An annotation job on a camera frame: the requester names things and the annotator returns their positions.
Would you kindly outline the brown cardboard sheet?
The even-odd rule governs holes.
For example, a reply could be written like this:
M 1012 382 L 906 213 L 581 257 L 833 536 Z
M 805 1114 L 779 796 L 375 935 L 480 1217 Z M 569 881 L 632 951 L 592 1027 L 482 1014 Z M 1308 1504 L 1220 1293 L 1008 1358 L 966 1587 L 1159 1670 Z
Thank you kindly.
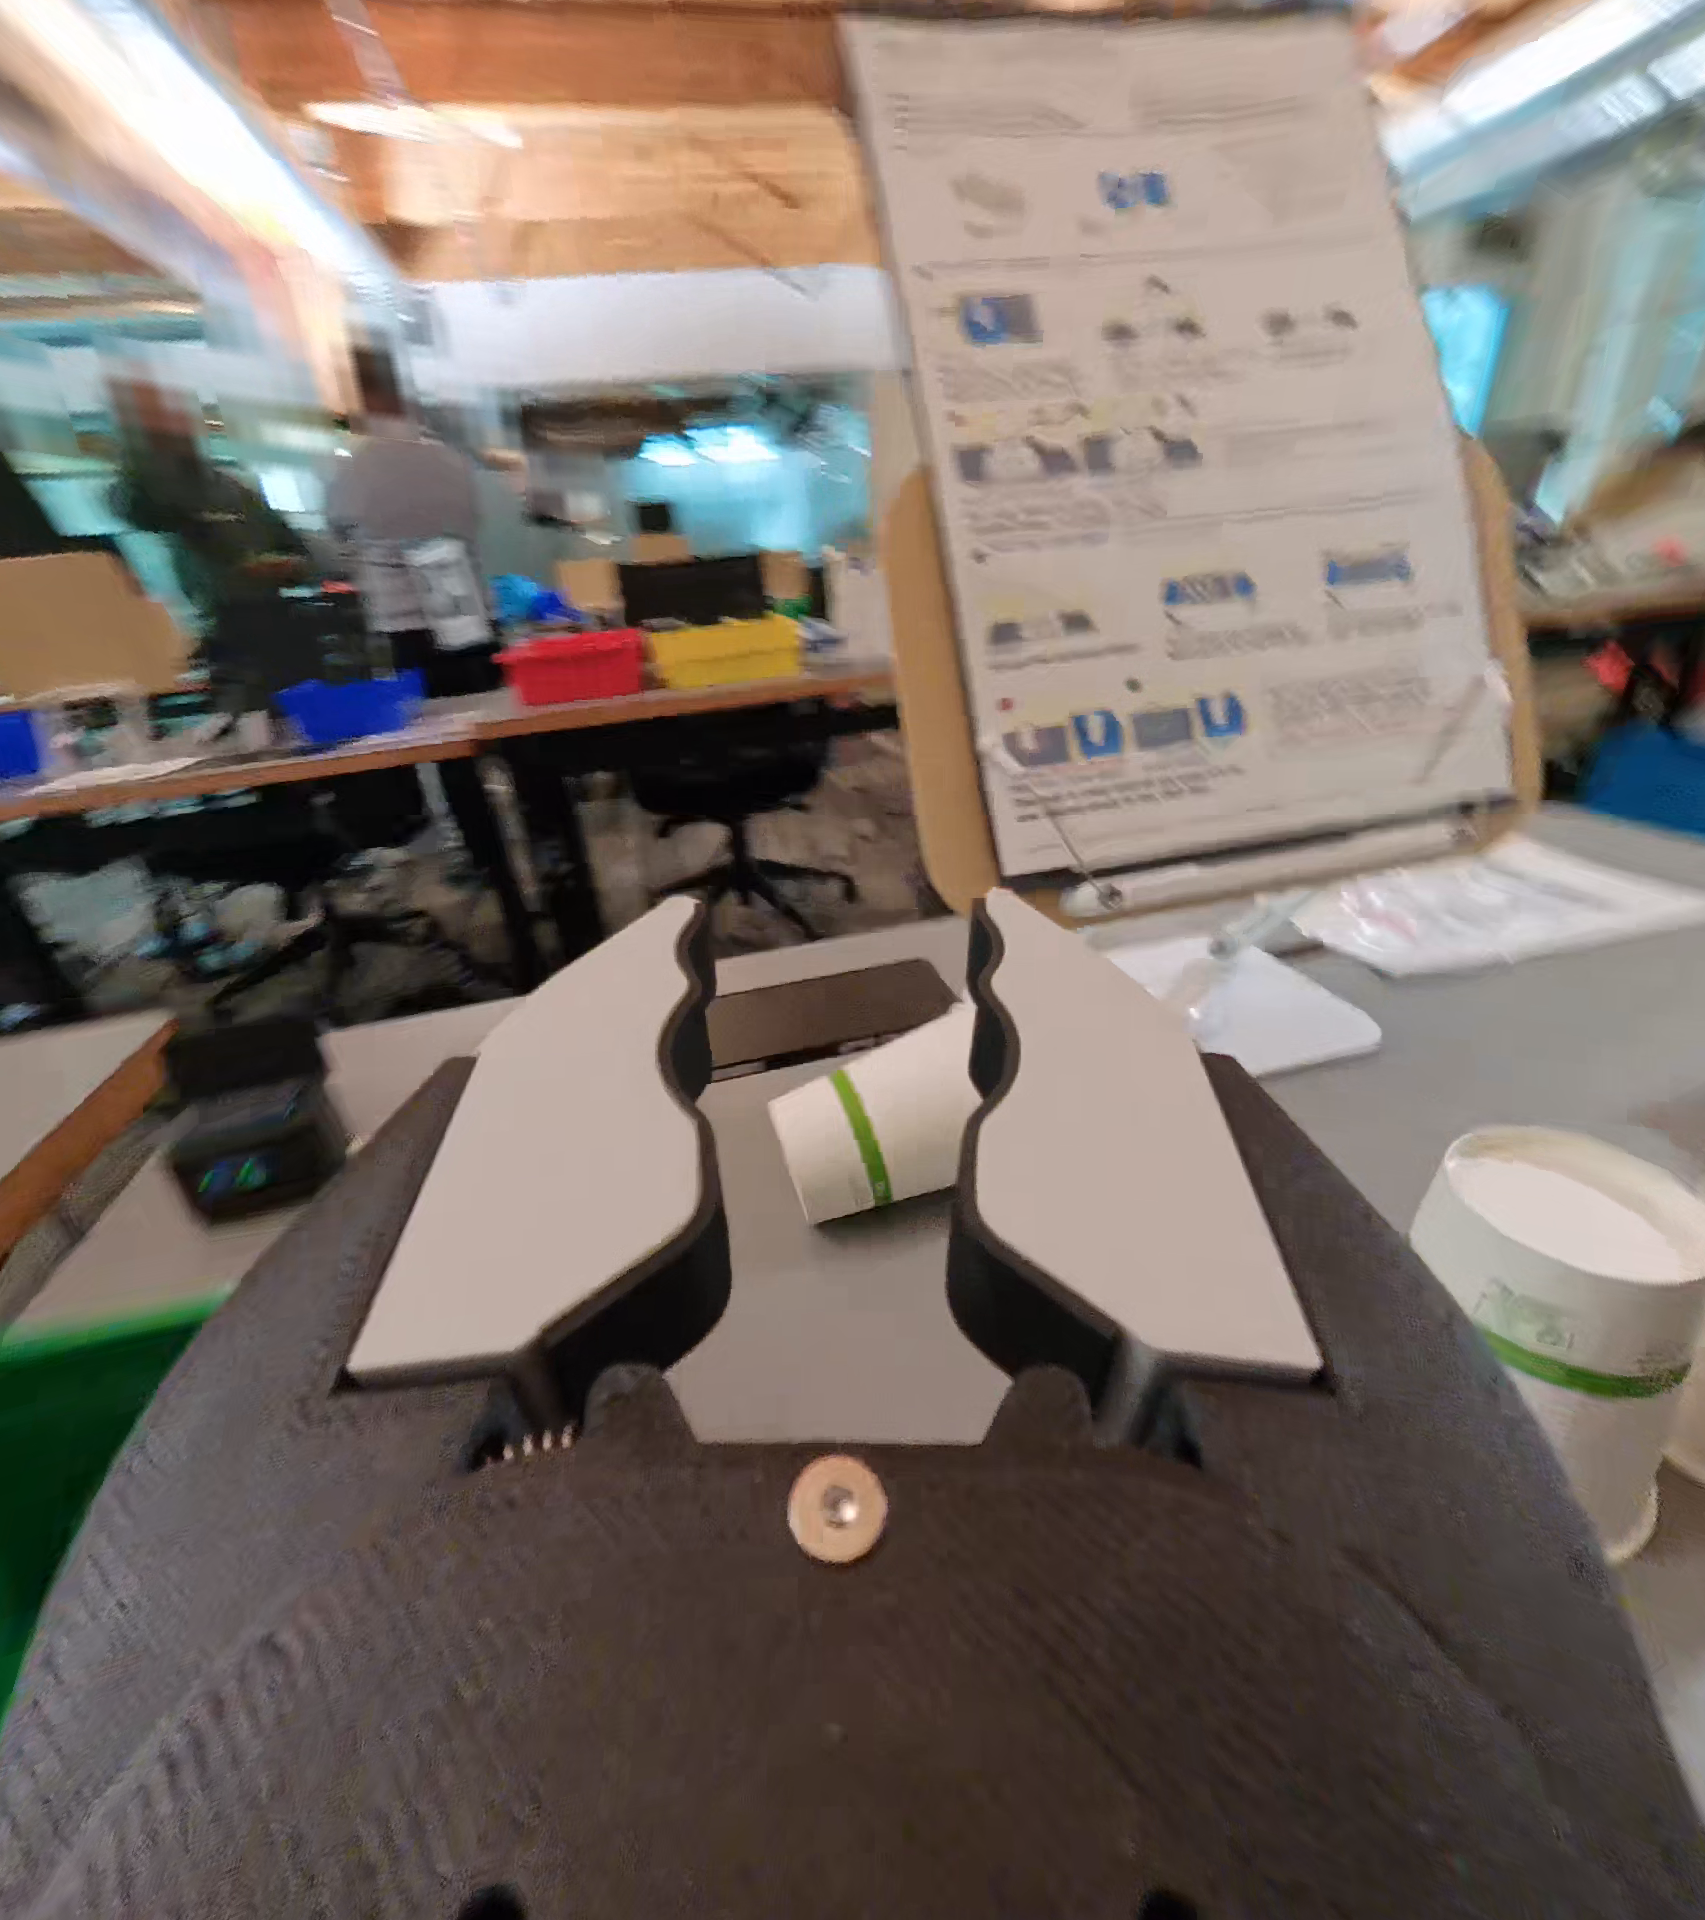
M 186 637 L 118 558 L 65 550 L 0 561 L 2 697 L 161 694 L 188 667 Z

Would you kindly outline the black device with lit screen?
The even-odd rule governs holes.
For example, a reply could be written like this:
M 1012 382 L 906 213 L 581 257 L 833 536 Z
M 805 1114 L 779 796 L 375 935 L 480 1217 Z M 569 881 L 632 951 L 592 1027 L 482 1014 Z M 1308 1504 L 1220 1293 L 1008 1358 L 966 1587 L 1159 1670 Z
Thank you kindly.
M 177 1108 L 163 1158 L 199 1221 L 231 1224 L 306 1202 L 344 1167 L 350 1137 L 312 1020 L 177 1032 L 163 1070 Z

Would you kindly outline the yellow plastic bin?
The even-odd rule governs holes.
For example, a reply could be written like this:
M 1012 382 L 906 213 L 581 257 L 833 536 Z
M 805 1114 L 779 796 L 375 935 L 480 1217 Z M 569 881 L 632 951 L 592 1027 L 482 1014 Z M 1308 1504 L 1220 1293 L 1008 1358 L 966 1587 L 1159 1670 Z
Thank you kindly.
M 652 681 L 665 692 L 788 681 L 807 668 L 801 624 L 783 613 L 649 627 L 645 650 Z

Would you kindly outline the red plastic bin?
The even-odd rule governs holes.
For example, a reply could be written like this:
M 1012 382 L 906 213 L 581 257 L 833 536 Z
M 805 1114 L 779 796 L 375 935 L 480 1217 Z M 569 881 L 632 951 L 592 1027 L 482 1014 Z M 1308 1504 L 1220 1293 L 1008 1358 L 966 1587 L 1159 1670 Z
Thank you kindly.
M 620 702 L 646 692 L 646 637 L 637 629 L 522 637 L 491 665 L 521 709 Z

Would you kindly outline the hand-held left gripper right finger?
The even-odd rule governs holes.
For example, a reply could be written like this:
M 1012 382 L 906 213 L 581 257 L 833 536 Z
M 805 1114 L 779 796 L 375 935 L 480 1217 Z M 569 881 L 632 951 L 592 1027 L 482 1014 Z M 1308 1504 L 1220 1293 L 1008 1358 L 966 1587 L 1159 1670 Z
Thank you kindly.
M 974 1009 L 946 1300 L 1015 1381 L 1058 1371 L 1094 1429 L 1184 1382 L 1314 1387 L 1325 1356 L 1200 1048 L 1010 891 L 970 908 Z

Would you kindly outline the black office chair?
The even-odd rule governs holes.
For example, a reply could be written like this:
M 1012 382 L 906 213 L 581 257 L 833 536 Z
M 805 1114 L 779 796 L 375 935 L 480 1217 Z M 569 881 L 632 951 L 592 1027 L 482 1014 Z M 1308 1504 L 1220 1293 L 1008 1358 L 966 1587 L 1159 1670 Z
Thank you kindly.
M 724 900 L 765 907 L 810 944 L 819 930 L 790 898 L 793 882 L 837 891 L 845 904 L 861 900 L 853 874 L 760 857 L 750 844 L 755 821 L 801 809 L 821 786 L 831 764 L 829 714 L 814 698 L 689 717 L 629 769 L 631 799 L 654 821 L 659 841 L 697 826 L 722 832 L 714 864 L 649 889 L 649 904 L 695 897 L 709 911 Z

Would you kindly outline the large blue plastic bin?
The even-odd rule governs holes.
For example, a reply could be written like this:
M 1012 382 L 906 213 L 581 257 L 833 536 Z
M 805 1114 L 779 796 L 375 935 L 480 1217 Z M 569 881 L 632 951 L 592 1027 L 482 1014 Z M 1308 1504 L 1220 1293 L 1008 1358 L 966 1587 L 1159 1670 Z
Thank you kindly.
M 1587 763 L 1578 805 L 1705 841 L 1705 738 L 1643 723 L 1607 733 Z

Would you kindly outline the grey desk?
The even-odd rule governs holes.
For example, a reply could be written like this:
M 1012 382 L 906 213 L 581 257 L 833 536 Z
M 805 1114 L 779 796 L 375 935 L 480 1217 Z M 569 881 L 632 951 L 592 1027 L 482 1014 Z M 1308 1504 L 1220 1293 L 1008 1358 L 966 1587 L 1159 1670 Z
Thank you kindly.
M 1550 809 L 1534 837 L 1705 893 L 1705 843 Z M 1460 976 L 1388 981 L 1334 955 L 1302 972 L 1382 1030 L 1366 1059 L 1281 1076 L 1274 1101 L 1396 1231 L 1444 1149 L 1494 1125 L 1563 1128 L 1693 1177 L 1705 1164 L 1705 926 Z M 945 1322 L 945 1204 L 805 1224 L 768 1126 L 788 1068 L 712 1084 L 734 1285 L 673 1375 L 700 1438 L 966 1442 L 1005 1381 Z M 1650 1547 L 1619 1575 L 1705 1817 L 1705 1490 L 1664 1476 Z

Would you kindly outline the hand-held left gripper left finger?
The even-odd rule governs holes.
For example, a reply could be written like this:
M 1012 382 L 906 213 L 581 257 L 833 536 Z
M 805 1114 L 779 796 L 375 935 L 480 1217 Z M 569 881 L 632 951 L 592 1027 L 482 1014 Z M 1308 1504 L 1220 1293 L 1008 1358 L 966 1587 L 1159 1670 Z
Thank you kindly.
M 581 1431 L 597 1382 L 666 1375 L 729 1307 L 706 913 L 670 898 L 480 1044 L 344 1352 L 365 1394 L 480 1387 Z

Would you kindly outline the laminated paper sheet red label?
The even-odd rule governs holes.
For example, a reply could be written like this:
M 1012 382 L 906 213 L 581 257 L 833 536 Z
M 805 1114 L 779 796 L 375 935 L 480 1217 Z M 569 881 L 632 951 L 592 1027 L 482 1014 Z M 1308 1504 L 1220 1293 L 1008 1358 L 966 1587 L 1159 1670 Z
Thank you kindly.
M 1705 891 L 1559 853 L 1492 850 L 1317 893 L 1299 936 L 1388 981 L 1453 979 L 1705 929 Z

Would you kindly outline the long wooden work table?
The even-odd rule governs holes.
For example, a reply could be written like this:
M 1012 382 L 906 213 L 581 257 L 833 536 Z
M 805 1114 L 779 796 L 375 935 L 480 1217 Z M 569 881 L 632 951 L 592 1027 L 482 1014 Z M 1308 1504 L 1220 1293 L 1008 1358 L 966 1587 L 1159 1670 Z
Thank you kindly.
M 772 681 L 554 707 L 521 707 L 507 692 L 430 701 L 408 727 L 340 747 L 219 750 L 183 764 L 167 750 L 151 766 L 110 769 L 89 784 L 0 782 L 0 826 L 463 764 L 477 778 L 503 780 L 503 796 L 482 791 L 475 863 L 499 911 L 508 984 L 524 995 L 548 971 L 537 942 L 541 924 L 552 926 L 563 962 L 604 936 L 569 780 L 649 764 L 677 748 L 677 730 L 705 723 L 714 725 L 718 745 L 745 748 L 892 733 L 894 673 L 884 663 L 847 663 Z

